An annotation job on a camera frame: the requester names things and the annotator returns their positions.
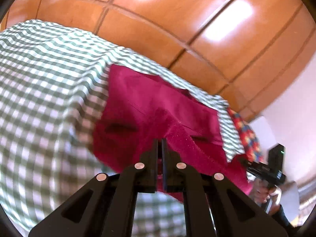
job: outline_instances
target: green and white checkered fabric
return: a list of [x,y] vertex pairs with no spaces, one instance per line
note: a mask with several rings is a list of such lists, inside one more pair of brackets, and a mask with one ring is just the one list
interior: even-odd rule
[[[0,203],[22,235],[102,171],[91,154],[92,132],[105,107],[111,64],[188,89],[218,111],[228,161],[244,153],[220,96],[90,32],[19,23],[0,33]],[[133,235],[185,235],[183,205],[166,194],[140,194]]]

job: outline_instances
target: magenta fabric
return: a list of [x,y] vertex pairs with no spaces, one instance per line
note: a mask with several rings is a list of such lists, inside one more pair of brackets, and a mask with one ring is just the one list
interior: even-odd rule
[[216,110],[159,76],[123,66],[110,67],[108,86],[109,98],[94,129],[94,155],[104,164],[122,172],[138,162],[154,139],[166,138],[181,160],[200,173],[221,172],[245,193],[250,191],[237,158],[226,161]]

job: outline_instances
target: tiled floor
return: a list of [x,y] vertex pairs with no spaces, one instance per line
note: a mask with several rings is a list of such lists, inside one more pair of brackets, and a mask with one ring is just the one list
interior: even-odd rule
[[1,29],[35,18],[130,47],[222,95],[248,120],[316,50],[301,0],[16,0]]

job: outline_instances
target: red cloth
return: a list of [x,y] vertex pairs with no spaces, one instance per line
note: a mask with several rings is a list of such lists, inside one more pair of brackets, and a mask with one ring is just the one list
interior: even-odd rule
[[200,173],[221,172],[245,193],[250,191],[246,171],[236,157],[226,161],[216,110],[159,76],[123,66],[111,66],[108,92],[94,129],[94,155],[114,171],[137,163],[154,139],[166,138],[181,160]]

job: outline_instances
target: triangular cutout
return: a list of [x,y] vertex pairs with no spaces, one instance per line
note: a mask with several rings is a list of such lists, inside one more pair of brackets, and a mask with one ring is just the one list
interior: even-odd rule
[[255,212],[246,203],[244,203],[241,198],[234,194],[232,190],[227,189],[227,195],[240,222],[247,221],[256,215]]
[[86,207],[91,199],[93,191],[87,190],[81,197],[79,197],[69,208],[63,213],[62,217],[71,220],[74,223],[79,223]]

